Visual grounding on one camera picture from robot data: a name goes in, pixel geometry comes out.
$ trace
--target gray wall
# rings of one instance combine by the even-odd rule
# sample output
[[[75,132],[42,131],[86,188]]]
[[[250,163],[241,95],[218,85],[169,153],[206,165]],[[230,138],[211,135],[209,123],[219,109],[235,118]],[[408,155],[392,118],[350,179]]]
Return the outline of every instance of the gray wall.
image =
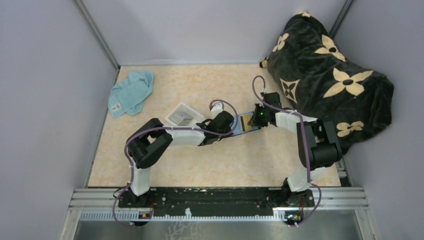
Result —
[[[423,239],[424,1],[356,1],[336,36],[352,61],[394,84],[392,125],[348,153],[382,239]]]
[[[345,0],[83,0],[120,65],[258,63],[301,11],[328,30]]]
[[[71,0],[0,1],[0,239],[59,237],[114,73]]]

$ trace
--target towel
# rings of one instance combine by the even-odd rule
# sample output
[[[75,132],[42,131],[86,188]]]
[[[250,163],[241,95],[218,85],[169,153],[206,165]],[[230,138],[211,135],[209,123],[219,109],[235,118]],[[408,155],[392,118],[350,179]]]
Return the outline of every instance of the towel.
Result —
[[[153,92],[153,73],[130,71],[128,78],[113,86],[110,91],[108,108],[114,119],[127,113],[131,116],[143,109],[143,100]]]

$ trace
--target black pillow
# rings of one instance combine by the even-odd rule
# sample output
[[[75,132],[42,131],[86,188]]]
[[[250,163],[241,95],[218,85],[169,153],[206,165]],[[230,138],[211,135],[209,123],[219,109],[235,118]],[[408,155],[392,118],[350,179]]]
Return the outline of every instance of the black pillow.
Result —
[[[324,26],[306,12],[288,21],[259,66],[268,69],[299,113],[333,121],[343,153],[392,122],[393,84],[344,57]]]

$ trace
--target purple cable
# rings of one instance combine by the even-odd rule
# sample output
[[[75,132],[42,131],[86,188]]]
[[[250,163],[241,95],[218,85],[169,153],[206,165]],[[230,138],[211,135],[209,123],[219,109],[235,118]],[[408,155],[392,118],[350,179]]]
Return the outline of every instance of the purple cable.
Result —
[[[198,132],[203,132],[203,133],[208,133],[208,134],[213,134],[213,135],[217,135],[220,137],[223,136],[227,136],[230,135],[231,133],[234,132],[234,130],[236,129],[237,125],[239,124],[239,115],[237,114],[236,108],[234,108],[233,105],[231,105],[229,102],[225,101],[225,100],[221,100],[221,99],[215,99],[213,101],[210,102],[209,107],[211,108],[213,103],[215,102],[221,102],[221,103],[225,103],[228,106],[230,106],[232,108],[232,110],[234,111],[235,114],[235,125],[234,127],[231,129],[231,131],[227,132],[227,133],[218,133],[218,132],[213,132],[213,131],[208,131],[208,130],[204,130],[201,128],[191,128],[191,127],[168,127],[168,126],[160,126],[160,127],[154,127],[154,128],[150,128],[144,131],[141,131],[137,134],[135,134],[134,136],[132,136],[130,139],[128,139],[128,141],[125,143],[125,147],[123,148],[123,153],[125,154],[125,157],[128,159],[130,167],[131,167],[131,178],[128,182],[128,184],[122,189],[122,191],[119,192],[118,196],[115,198],[115,201],[113,202],[113,207],[112,207],[112,216],[113,219],[115,220],[115,222],[117,222],[118,224],[120,224],[123,227],[131,227],[131,225],[125,225],[123,223],[121,223],[116,214],[115,214],[115,208],[117,205],[118,200],[121,198],[122,194],[128,190],[131,186],[131,184],[133,183],[134,180],[134,164],[133,161],[131,161],[130,155],[128,154],[128,145],[136,138],[138,138],[141,135],[144,135],[146,133],[149,132],[153,132],[153,131],[158,131],[158,130],[171,130],[171,131],[198,131]]]
[[[273,106],[273,105],[270,105],[270,104],[268,104],[268,103],[266,103],[264,100],[262,100],[260,97],[259,97],[259,95],[256,93],[256,90],[255,90],[255,80],[257,79],[257,78],[261,78],[262,79],[262,81],[263,81],[263,89],[265,89],[265,79],[264,79],[264,77],[263,76],[261,76],[261,75],[257,75],[257,76],[255,76],[254,78],[253,78],[253,81],[252,81],[252,89],[253,89],[253,94],[256,96],[256,98],[257,99],[259,99],[259,101],[262,103],[262,104],[264,104],[265,106],[267,106],[267,107],[270,107],[270,108],[272,108],[272,109],[274,109],[274,110],[277,110],[277,111],[279,111],[279,112],[283,112],[283,113],[286,113],[286,114],[293,114],[293,115],[296,115],[296,116],[298,116],[299,117],[299,119],[300,119],[300,131],[301,131],[301,134],[302,134],[302,141],[303,141],[303,146],[304,146],[304,151],[305,151],[305,157],[306,157],[306,174],[307,174],[307,182],[308,183],[310,183],[312,186],[314,186],[314,187],[316,187],[317,189],[318,189],[318,192],[319,192],[319,198],[318,198],[318,202],[316,203],[316,205],[313,207],[313,209],[312,209],[312,211],[310,211],[310,213],[303,219],[303,221],[301,222],[301,223],[299,223],[298,225],[290,225],[290,226],[292,226],[292,227],[298,227],[298,226],[300,226],[300,225],[302,225],[307,219],[309,219],[309,217],[315,212],[315,210],[317,210],[317,208],[318,208],[318,206],[320,205],[320,203],[321,203],[321,197],[322,197],[322,193],[321,193],[321,188],[319,187],[319,186],[317,186],[317,185],[315,185],[315,184],[313,184],[313,183],[311,183],[311,164],[309,163],[309,153],[308,153],[308,143],[307,143],[307,141],[306,141],[306,134],[305,134],[305,124],[304,124],[304,119],[303,119],[303,117],[302,117],[302,114],[300,114],[300,113],[298,113],[298,112],[290,112],[290,111],[287,111],[287,110],[284,110],[284,109],[281,109],[281,108],[278,108],[278,107],[275,107],[275,106]]]

